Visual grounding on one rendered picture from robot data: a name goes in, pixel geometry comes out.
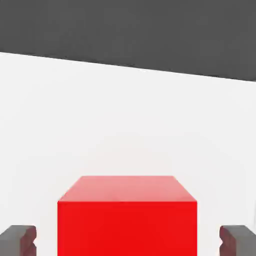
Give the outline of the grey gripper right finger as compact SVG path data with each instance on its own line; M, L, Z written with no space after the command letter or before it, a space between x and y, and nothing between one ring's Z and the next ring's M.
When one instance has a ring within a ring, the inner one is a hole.
M219 256L256 256L256 234L245 225L222 225Z

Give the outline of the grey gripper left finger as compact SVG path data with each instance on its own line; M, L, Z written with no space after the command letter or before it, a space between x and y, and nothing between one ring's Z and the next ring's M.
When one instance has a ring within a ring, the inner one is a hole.
M0 256L37 256L34 225L11 225L0 234Z

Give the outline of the small red cube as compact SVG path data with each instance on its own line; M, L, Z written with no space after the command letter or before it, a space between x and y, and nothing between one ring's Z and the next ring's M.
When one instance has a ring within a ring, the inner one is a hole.
M197 256L197 209L173 176L82 176L57 203L57 256Z

